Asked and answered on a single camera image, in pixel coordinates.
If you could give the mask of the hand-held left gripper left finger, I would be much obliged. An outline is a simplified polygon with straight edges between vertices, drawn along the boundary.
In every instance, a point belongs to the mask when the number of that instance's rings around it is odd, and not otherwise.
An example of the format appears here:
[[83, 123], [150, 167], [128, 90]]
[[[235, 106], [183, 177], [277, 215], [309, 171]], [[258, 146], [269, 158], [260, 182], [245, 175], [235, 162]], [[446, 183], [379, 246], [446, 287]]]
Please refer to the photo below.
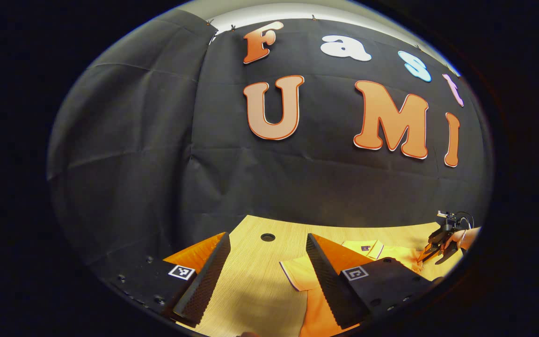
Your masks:
[[229, 234], [222, 232], [166, 258], [130, 253], [106, 283], [148, 311], [195, 328], [230, 251]]

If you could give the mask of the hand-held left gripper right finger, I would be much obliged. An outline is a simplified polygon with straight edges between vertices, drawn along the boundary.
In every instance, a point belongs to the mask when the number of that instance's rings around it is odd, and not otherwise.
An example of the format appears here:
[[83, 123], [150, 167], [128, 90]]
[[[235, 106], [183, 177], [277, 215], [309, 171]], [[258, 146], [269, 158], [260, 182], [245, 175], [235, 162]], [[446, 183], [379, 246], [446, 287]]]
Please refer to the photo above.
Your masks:
[[342, 329], [389, 320], [436, 286], [395, 258], [373, 261], [314, 233], [306, 253]]

